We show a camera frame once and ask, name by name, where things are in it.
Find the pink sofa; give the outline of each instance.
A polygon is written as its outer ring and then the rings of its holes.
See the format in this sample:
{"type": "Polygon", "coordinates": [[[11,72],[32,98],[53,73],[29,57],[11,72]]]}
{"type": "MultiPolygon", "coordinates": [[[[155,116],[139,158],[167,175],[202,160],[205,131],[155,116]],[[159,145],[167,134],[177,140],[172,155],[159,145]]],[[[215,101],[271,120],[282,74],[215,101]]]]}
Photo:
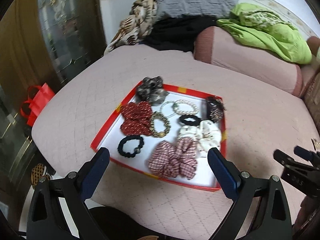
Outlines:
{"type": "Polygon", "coordinates": [[[301,97],[319,67],[286,62],[271,51],[243,46],[219,27],[202,31],[195,43],[194,57],[205,63],[227,68],[261,80],[296,97],[301,97]]]}
{"type": "MultiPolygon", "coordinates": [[[[267,73],[261,81],[209,63],[194,60],[190,52],[157,51],[146,45],[119,47],[54,96],[36,120],[32,137],[58,174],[77,171],[93,157],[92,139],[124,96],[145,76],[160,75],[165,83],[223,97],[227,159],[241,171],[261,178],[280,175],[282,166],[272,155],[275,149],[289,155],[296,145],[313,149],[311,138],[319,139],[319,134],[300,98],[268,84],[267,73]]],[[[297,68],[287,66],[292,82],[288,79],[283,89],[294,91],[297,68]]],[[[304,195],[285,182],[283,186],[294,222],[304,195]]],[[[221,190],[180,187],[115,163],[108,166],[92,199],[124,211],[152,230],[197,240],[209,238],[232,203],[221,190]]],[[[246,220],[239,236],[249,224],[246,220]]]]}

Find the cream printed scrunchie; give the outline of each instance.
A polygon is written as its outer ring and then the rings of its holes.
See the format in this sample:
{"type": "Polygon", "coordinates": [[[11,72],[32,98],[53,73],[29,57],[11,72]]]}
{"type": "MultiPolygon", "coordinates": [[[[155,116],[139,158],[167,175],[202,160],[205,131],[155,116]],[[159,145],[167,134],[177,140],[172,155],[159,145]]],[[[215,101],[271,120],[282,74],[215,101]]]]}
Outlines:
{"type": "Polygon", "coordinates": [[[221,147],[221,131],[218,125],[210,120],[201,121],[199,127],[188,125],[181,127],[178,138],[182,137],[197,140],[197,157],[207,157],[211,148],[216,147],[220,150],[221,147]]]}

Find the black clamp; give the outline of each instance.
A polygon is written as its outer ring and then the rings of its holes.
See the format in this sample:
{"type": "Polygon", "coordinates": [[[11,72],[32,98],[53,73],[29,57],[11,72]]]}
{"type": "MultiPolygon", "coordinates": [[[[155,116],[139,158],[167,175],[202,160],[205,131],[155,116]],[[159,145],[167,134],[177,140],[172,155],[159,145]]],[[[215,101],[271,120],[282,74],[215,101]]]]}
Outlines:
{"type": "Polygon", "coordinates": [[[320,199],[320,152],[308,151],[300,146],[296,146],[293,152],[313,166],[296,162],[284,152],[275,150],[273,158],[284,166],[281,178],[307,196],[320,199]]]}
{"type": "Polygon", "coordinates": [[[208,163],[226,197],[233,200],[227,215],[209,240],[236,239],[254,197],[260,197],[259,204],[247,234],[241,240],[292,239],[289,205],[278,176],[259,179],[247,171],[240,172],[217,148],[209,150],[208,163]]]}
{"type": "Polygon", "coordinates": [[[84,201],[91,198],[108,164],[110,154],[101,147],[78,172],[63,179],[39,182],[32,196],[27,220],[28,239],[76,240],[63,215],[59,197],[65,198],[81,239],[108,240],[84,201]]]}

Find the pink cushion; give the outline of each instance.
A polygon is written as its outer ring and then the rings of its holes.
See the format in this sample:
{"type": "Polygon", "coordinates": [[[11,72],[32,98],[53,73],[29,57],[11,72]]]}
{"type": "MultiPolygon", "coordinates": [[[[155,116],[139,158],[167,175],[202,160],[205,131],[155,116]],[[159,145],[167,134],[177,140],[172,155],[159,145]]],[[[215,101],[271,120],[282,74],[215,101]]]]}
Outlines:
{"type": "Polygon", "coordinates": [[[195,43],[195,59],[261,80],[294,96],[301,92],[299,66],[273,52],[243,46],[219,27],[202,31],[195,43]]]}

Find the leopard print item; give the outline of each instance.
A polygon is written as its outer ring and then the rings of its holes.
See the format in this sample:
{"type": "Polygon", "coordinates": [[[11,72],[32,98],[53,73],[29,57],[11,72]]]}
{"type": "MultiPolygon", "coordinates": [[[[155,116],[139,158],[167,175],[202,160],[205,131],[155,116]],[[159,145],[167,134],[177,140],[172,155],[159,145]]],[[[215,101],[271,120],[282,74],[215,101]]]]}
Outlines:
{"type": "Polygon", "coordinates": [[[134,45],[142,41],[152,31],[156,12],[156,0],[136,0],[130,15],[120,22],[120,28],[104,51],[104,55],[119,46],[134,45]]]}
{"type": "Polygon", "coordinates": [[[39,179],[44,175],[45,166],[42,163],[37,164],[31,171],[31,186],[36,188],[39,179]]]}

